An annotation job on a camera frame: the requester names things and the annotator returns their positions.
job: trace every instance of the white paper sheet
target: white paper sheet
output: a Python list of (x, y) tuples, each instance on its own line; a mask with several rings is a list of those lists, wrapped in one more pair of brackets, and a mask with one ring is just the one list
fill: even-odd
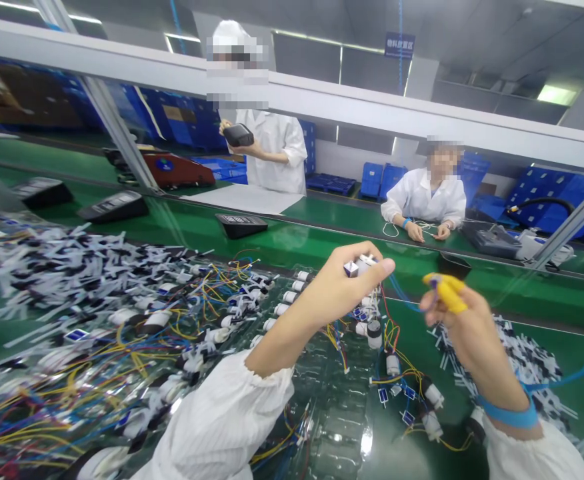
[(303, 195), (300, 193), (281, 193), (254, 185), (236, 183), (220, 189), (199, 193), (191, 197), (184, 196), (182, 198), (215, 205), (217, 207), (245, 210), (252, 213), (279, 215), (282, 211), (301, 200)]

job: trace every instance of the green workbench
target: green workbench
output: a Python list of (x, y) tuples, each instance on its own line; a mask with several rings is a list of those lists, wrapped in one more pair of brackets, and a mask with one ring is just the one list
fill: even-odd
[[(53, 148), (36, 143), (20, 140), (0, 139), (0, 163), (12, 165), (47, 174), (58, 174), (89, 181), (98, 181), (116, 184), (117, 175), (114, 168), (104, 157), (81, 153), (72, 150)], [(228, 184), (218, 182), (216, 188)], [(179, 195), (195, 195), (202, 189), (181, 189), (175, 193)], [(374, 212), (368, 207), (344, 205), (339, 202), (325, 201), (323, 198), (304, 197), (302, 200), (285, 210), (282, 215), (291, 221), (307, 223), (322, 228), (348, 231), (359, 235), (382, 236), (385, 221), (381, 217), (380, 209)], [(434, 249), (445, 249), (461, 255), (476, 255), (477, 251), (460, 234), (452, 232), (445, 242), (434, 240), (430, 235), (424, 235), (425, 246)], [(404, 231), (399, 232), (400, 240), (412, 245)], [(564, 263), (561, 268), (584, 275), (584, 250), (575, 250), (576, 257)]]
[[(0, 167), (0, 178), (7, 184), (22, 181), (28, 176), (29, 174), (22, 171)], [(116, 188), (76, 181), (68, 181), (67, 184), (75, 195), (75, 202), (38, 211), (42, 218), (68, 226), (80, 225), (82, 220), (76, 216), (76, 210), (114, 192)], [(295, 265), (319, 268), (336, 246), (364, 238), (268, 220), (267, 232), (231, 241), (224, 236), (214, 218), (218, 209), (153, 197), (147, 198), (147, 202), (151, 211), (149, 216), (93, 225), (91, 229), (104, 233), (126, 231), (127, 238), (134, 241), (186, 245), (200, 250), (214, 248), (216, 254), (228, 258), (234, 257), (240, 250), (254, 249), (258, 252), (252, 252), (251, 256), (260, 258), (266, 264), (289, 269)], [(384, 256), (390, 256), (397, 262), (396, 278), (404, 290), (414, 296), (422, 294), (425, 286), (421, 284), (421, 277), (436, 270), (437, 252), (389, 241), (376, 244)], [(511, 313), (530, 319), (551, 319), (584, 325), (584, 280), (549, 273), (532, 273), (520, 267), (480, 259), (469, 261), (473, 271), (468, 277), (468, 284), (486, 295), (494, 308), (503, 312), (506, 318), (510, 318)], [(390, 292), (390, 285), (386, 284), (385, 289)], [(401, 326), (398, 344), (400, 350), (418, 369), (433, 378), (446, 398), (445, 406), (439, 414), (445, 432), (444, 438), (450, 444), (460, 446), (465, 438), (461, 423), (471, 411), (466, 392), (454, 386), (450, 371), (439, 369), (441, 354), (434, 346), (434, 337), (428, 334), (423, 325), (421, 315), (395, 300), (389, 301), (389, 312)], [(12, 322), (10, 328), (5, 328), (5, 325), (6, 323), (0, 322), (0, 358), (9, 353), (1, 348), (2, 344), (31, 328), (27, 322)], [(557, 362), (566, 374), (578, 370), (584, 364), (584, 336), (530, 325), (516, 325), (515, 330), (531, 336), (556, 354)], [(348, 341), (354, 344), (365, 342), (356, 337), (351, 337)], [(353, 368), (350, 375), (353, 378), (344, 377), (342, 372), (334, 374), (331, 378), (332, 397), (327, 400), (332, 408), (330, 411), (348, 412), (347, 409), (344, 410), (343, 398), (357, 394), (357, 391), (348, 390), (352, 382), (357, 383), (357, 388), (367, 396), (365, 418), (370, 428), (368, 435), (372, 436), (372, 448), (356, 478), (488, 478), (485, 454), (478, 445), (473, 445), (466, 452), (454, 453), (442, 445), (428, 442), (422, 433), (401, 438), (405, 432), (404, 424), (399, 418), (403, 400), (391, 399), (384, 409), (378, 401), (376, 390), (365, 386), (373, 358), (374, 354), (371, 351), (366, 354), (365, 349), (358, 357), (349, 355), (350, 366)], [(572, 432), (584, 438), (584, 378), (560, 387), (557, 394), (562, 402), (578, 412), (579, 419), (571, 421)], [(325, 463), (332, 461), (326, 452), (340, 448), (332, 445), (333, 442), (333, 439), (320, 435), (313, 441), (311, 472), (321, 465), (330, 465)], [(335, 471), (334, 478), (350, 477), (339, 476)]]

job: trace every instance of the worker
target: worker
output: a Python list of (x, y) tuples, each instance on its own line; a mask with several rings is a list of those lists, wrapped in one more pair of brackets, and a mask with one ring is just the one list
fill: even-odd
[(424, 242), (423, 227), (413, 218), (440, 222), (436, 240), (445, 240), (465, 218), (463, 182), (456, 175), (462, 149), (450, 142), (428, 140), (427, 166), (410, 170), (387, 192), (381, 205), (386, 222), (406, 230), (416, 242)]
[[(213, 34), (215, 49), (230, 45), (253, 44), (250, 36), (235, 21), (224, 20)], [(216, 61), (232, 61), (233, 54), (214, 54)], [(248, 147), (230, 147), (232, 153), (246, 155), (247, 182), (269, 190), (305, 195), (305, 165), (307, 158), (301, 124), (294, 117), (262, 110), (237, 110), (236, 123), (244, 124), (254, 134)], [(219, 134), (232, 123), (221, 120)]]
[[(348, 278), (343, 265), (370, 254), (379, 262)], [(394, 268), (369, 241), (336, 248), (261, 342), (221, 360), (182, 400), (154, 456), (132, 480), (251, 479), (250, 458), (294, 393), (294, 365), (307, 342), (348, 314)], [(426, 323), (444, 322), (460, 362), (488, 401), (511, 413), (527, 411), (533, 403), (512, 372), (485, 299), (467, 287), (458, 293), (447, 284), (437, 288), (441, 301), (427, 312)], [(426, 294), (421, 306), (432, 305), (434, 295)], [(552, 424), (533, 419), (530, 428), (516, 428), (487, 419), (484, 426), (492, 480), (584, 480), (583, 459)]]

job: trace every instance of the black hose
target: black hose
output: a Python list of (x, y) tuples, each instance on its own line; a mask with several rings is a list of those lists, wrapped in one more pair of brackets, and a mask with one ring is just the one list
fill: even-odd
[[(554, 198), (554, 197), (539, 197), (539, 198), (535, 198), (535, 199), (531, 199), (531, 200), (526, 200), (526, 201), (521, 202), (520, 204), (516, 205), (516, 208), (521, 210), (522, 208), (527, 207), (528, 205), (532, 205), (534, 203), (556, 203), (557, 205), (560, 205), (567, 210), (568, 217), (570, 215), (572, 215), (572, 212), (574, 212), (574, 205), (572, 205), (570, 202), (568, 202), (566, 200), (558, 199), (558, 198)], [(508, 209), (508, 212), (512, 211), (512, 208), (514, 208), (514, 207), (510, 207)]]

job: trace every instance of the blue sign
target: blue sign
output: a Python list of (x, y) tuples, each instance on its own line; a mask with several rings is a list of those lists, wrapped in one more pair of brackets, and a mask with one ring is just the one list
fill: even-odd
[(163, 170), (163, 171), (174, 170), (174, 163), (172, 163), (168, 159), (158, 159), (156, 162), (156, 166), (159, 170)]
[(416, 39), (414, 35), (406, 33), (387, 32), (385, 34), (385, 56), (412, 60)]

